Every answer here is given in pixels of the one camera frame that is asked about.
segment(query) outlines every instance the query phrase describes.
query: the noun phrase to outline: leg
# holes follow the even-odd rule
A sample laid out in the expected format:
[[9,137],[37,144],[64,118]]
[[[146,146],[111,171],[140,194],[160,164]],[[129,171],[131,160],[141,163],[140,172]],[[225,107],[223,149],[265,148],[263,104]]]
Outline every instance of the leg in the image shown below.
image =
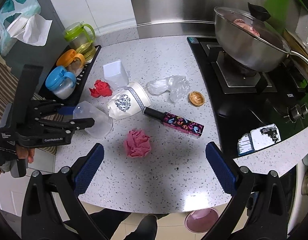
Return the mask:
[[142,219],[137,229],[124,240],[155,240],[157,234],[157,217],[148,215]]
[[[119,224],[130,214],[130,212],[104,208],[100,212],[90,214],[90,217],[107,238],[111,239]],[[64,224],[75,229],[71,224],[71,220],[65,221]]]

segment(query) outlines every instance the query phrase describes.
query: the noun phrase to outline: metal backsplash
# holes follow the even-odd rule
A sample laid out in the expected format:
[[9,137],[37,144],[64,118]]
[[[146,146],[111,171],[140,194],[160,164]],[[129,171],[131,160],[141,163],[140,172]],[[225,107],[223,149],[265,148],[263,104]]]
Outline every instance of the metal backsplash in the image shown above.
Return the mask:
[[132,0],[141,39],[170,35],[214,36],[214,7],[248,11],[247,2],[264,6],[276,29],[295,31],[300,18],[298,0]]

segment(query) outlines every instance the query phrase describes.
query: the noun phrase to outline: black glass stovetop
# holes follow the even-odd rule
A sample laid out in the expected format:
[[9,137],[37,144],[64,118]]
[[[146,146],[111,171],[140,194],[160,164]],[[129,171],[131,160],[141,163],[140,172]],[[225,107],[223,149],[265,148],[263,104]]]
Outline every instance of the black glass stovetop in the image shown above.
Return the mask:
[[215,38],[187,40],[205,80],[224,154],[238,158],[238,140],[253,129],[275,124],[283,141],[308,126],[308,82],[292,60],[271,72],[237,80],[239,75],[233,78],[235,73],[226,74],[219,67],[225,52]]

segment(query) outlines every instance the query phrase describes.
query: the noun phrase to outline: stove knob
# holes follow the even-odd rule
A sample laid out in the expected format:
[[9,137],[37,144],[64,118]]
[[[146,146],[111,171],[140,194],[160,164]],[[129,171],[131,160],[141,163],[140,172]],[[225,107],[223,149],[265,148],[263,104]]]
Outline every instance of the stove knob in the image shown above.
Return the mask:
[[308,114],[308,104],[305,103],[300,108],[302,109],[302,118],[305,118],[305,115]]
[[302,109],[299,105],[295,105],[288,110],[289,118],[292,122],[296,122],[296,120],[302,117]]

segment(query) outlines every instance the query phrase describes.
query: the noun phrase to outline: floor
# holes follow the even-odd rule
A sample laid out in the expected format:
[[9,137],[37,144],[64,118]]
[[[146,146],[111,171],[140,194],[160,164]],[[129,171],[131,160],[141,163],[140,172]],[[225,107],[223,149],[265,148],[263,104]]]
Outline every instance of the floor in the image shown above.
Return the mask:
[[[54,198],[62,219],[67,220],[67,214],[64,208],[61,207],[62,204],[60,203],[60,200],[57,200],[58,196],[54,196]],[[94,206],[85,202],[82,202],[82,204],[89,214],[99,212],[103,209],[101,207]],[[226,204],[214,208],[216,208],[218,213],[221,214],[225,207]],[[156,240],[200,240],[205,234],[192,233],[184,226],[184,220],[187,214],[188,212],[169,214],[168,216],[158,220]],[[137,225],[145,215],[146,214],[132,213],[125,221],[119,225],[111,240],[123,240],[126,235],[128,235],[130,232],[133,232],[137,228]],[[234,231],[243,228],[247,218],[248,217],[246,215],[245,209]]]

